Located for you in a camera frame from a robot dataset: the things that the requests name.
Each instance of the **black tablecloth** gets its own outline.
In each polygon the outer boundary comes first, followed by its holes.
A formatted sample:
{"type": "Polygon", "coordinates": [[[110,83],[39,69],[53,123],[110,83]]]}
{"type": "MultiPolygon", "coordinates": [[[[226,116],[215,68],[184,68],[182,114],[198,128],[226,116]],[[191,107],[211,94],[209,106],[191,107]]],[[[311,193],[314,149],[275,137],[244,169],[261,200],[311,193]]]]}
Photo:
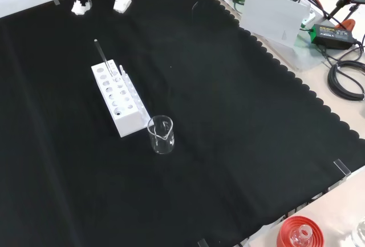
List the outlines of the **black tablecloth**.
{"type": "Polygon", "coordinates": [[[0,20],[1,246],[231,247],[341,179],[334,160],[365,164],[358,134],[217,1],[113,2],[0,20]],[[95,38],[172,118],[172,153],[146,130],[119,138],[95,38]]]}

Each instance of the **white test tube rack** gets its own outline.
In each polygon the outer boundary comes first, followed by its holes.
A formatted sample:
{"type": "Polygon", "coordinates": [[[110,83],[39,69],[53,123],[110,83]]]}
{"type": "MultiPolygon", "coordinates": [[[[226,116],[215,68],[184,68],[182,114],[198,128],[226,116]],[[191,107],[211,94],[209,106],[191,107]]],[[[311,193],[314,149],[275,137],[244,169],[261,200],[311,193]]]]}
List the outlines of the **white test tube rack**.
{"type": "Polygon", "coordinates": [[[121,67],[121,74],[113,60],[92,66],[96,82],[120,137],[147,127],[151,119],[128,74],[121,67]]]}

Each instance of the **black cable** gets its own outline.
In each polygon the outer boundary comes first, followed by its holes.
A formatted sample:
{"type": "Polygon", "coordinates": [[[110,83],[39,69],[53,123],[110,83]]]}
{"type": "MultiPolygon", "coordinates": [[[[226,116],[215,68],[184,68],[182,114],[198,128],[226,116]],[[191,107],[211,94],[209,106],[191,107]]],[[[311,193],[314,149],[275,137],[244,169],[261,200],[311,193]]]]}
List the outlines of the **black cable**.
{"type": "Polygon", "coordinates": [[[365,100],[365,90],[364,87],[354,78],[346,75],[345,73],[343,73],[342,71],[340,71],[340,69],[342,67],[349,67],[349,68],[354,68],[357,70],[362,70],[363,72],[365,72],[365,64],[358,62],[358,60],[362,57],[362,54],[364,52],[364,40],[365,40],[365,35],[362,39],[362,42],[357,42],[358,47],[357,48],[353,48],[352,50],[350,50],[349,52],[343,54],[339,59],[335,59],[332,56],[330,56],[329,54],[327,54],[327,49],[325,48],[325,50],[322,50],[320,47],[318,47],[322,53],[322,55],[327,59],[327,61],[329,62],[329,64],[331,65],[330,71],[328,72],[328,77],[327,77],[327,84],[330,88],[330,90],[336,94],[337,96],[339,96],[340,98],[346,99],[346,100],[353,100],[353,101],[360,101],[360,100],[365,100]],[[349,53],[354,52],[355,50],[360,50],[360,54],[359,56],[355,59],[355,60],[342,60],[345,56],[347,56],[349,53]],[[335,64],[331,63],[330,59],[333,59],[336,61],[335,64]],[[347,91],[338,81],[337,78],[337,73],[347,77],[348,79],[352,80],[360,89],[361,89],[361,94],[357,94],[357,93],[353,93],[350,91],[347,91]]]}
{"type": "Polygon", "coordinates": [[[331,19],[333,19],[334,21],[336,21],[343,29],[346,29],[346,27],[339,22],[336,18],[334,18],[331,14],[329,14],[326,10],[324,10],[323,8],[321,8],[319,6],[319,3],[316,0],[308,0],[312,5],[316,6],[318,9],[321,10],[321,12],[323,12],[324,15],[327,15],[328,17],[330,17],[331,19]]]}

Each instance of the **beige table surface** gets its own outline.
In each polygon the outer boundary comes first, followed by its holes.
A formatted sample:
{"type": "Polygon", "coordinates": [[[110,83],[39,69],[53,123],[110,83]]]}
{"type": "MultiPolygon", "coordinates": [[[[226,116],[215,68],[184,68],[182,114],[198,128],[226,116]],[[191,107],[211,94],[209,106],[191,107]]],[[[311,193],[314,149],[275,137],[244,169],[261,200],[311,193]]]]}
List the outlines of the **beige table surface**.
{"type": "MultiPolygon", "coordinates": [[[[240,16],[229,7],[223,0],[220,0],[221,3],[228,9],[237,19],[240,16]]],[[[362,33],[365,33],[365,21],[360,22],[358,20],[357,26],[355,27],[357,31],[363,29],[362,33]]],[[[328,64],[323,60],[323,63],[317,65],[315,68],[308,71],[294,71],[292,69],[293,64],[286,63],[282,58],[279,57],[269,46],[266,44],[266,41],[260,40],[268,49],[268,52],[274,55],[275,58],[279,59],[282,64],[288,67],[289,71],[295,73],[297,78],[302,79],[304,84],[307,84],[311,90],[317,93],[317,97],[321,98],[324,101],[324,104],[329,106],[332,112],[336,113],[340,119],[349,124],[350,128],[355,130],[362,139],[365,139],[365,102],[349,102],[343,100],[341,98],[336,97],[327,86],[327,74],[329,71],[328,64]]],[[[362,62],[365,63],[365,56],[361,59],[362,62]]],[[[350,76],[353,76],[356,80],[358,80],[363,86],[365,86],[365,77],[359,72],[348,72],[350,76]]],[[[360,89],[355,86],[352,82],[348,81],[346,78],[341,75],[338,77],[340,82],[344,85],[344,87],[349,88],[352,92],[360,93],[360,89]]]]}
{"type": "MultiPolygon", "coordinates": [[[[301,209],[294,216],[305,216],[318,224],[328,247],[353,247],[351,231],[365,216],[365,171],[301,209]]],[[[283,222],[249,242],[250,247],[276,246],[283,222]]]]}

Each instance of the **red cap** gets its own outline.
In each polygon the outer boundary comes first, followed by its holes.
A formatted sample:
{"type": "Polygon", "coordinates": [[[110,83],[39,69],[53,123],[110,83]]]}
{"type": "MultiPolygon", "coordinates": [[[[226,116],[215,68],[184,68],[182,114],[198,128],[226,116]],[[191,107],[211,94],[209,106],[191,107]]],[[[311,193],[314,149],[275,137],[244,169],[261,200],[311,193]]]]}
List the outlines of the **red cap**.
{"type": "Polygon", "coordinates": [[[323,247],[325,239],[323,238],[321,229],[314,221],[302,216],[289,217],[284,221],[277,237],[277,247],[292,247],[290,233],[302,225],[309,225],[312,228],[313,243],[311,247],[323,247]]]}

